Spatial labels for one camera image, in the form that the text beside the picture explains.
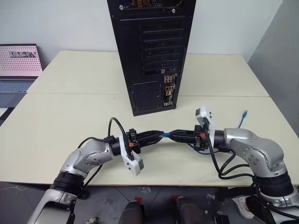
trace laptop screen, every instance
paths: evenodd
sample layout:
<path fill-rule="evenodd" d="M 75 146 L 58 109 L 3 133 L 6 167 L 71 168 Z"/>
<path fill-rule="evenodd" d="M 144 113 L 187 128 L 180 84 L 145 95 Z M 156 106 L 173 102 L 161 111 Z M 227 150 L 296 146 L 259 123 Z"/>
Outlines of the laptop screen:
<path fill-rule="evenodd" d="M 0 76 L 32 76 L 43 72 L 35 44 L 0 44 Z"/>

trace robotic arm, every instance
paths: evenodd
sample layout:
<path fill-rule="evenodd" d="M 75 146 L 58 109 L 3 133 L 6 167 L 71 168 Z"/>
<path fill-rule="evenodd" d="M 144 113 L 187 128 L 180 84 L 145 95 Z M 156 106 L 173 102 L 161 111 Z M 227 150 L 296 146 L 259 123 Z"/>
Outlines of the robotic arm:
<path fill-rule="evenodd" d="M 142 158 L 138 155 L 141 148 L 156 144 L 163 137 L 194 144 L 195 150 L 210 152 L 212 158 L 214 150 L 226 153 L 233 151 L 247 162 L 246 166 L 249 166 L 254 174 L 257 196 L 249 198 L 249 209 L 254 214 L 257 214 L 256 210 L 267 210 L 272 223 L 295 221 L 299 215 L 299 195 L 297 189 L 292 186 L 280 146 L 245 129 L 215 130 L 212 114 L 206 107 L 196 111 L 196 118 L 200 125 L 195 125 L 194 131 L 137 133 L 130 129 L 126 136 L 108 136 L 103 140 L 94 138 L 88 141 L 84 147 L 78 148 L 66 159 L 54 183 L 45 192 L 27 223 L 73 223 L 76 200 L 84 186 L 84 179 L 93 168 L 111 161 L 113 156 L 121 155 L 128 170 L 138 175 L 143 169 Z M 128 140 L 129 147 L 125 146 L 124 139 Z"/>

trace laptop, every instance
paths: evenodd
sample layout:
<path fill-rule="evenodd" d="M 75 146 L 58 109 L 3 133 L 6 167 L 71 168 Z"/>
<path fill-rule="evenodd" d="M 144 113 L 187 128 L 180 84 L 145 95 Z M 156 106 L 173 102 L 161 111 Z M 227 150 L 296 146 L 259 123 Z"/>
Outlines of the laptop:
<path fill-rule="evenodd" d="M 36 44 L 0 44 L 0 108 L 15 107 L 42 72 Z"/>

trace black computer case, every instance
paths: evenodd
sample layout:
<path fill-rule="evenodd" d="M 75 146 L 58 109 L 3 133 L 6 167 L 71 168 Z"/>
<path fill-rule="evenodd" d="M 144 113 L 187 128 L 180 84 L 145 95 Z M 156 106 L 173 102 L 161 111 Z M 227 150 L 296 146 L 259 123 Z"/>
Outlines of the black computer case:
<path fill-rule="evenodd" d="M 175 109 L 196 0 L 107 0 L 134 116 Z"/>

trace laptop keyboard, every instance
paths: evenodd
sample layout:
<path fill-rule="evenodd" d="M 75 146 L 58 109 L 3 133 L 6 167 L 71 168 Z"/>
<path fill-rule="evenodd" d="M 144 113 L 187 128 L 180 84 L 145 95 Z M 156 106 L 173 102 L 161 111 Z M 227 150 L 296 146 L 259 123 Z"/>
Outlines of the laptop keyboard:
<path fill-rule="evenodd" d="M 2 81 L 0 82 L 0 93 L 26 93 L 33 82 Z"/>

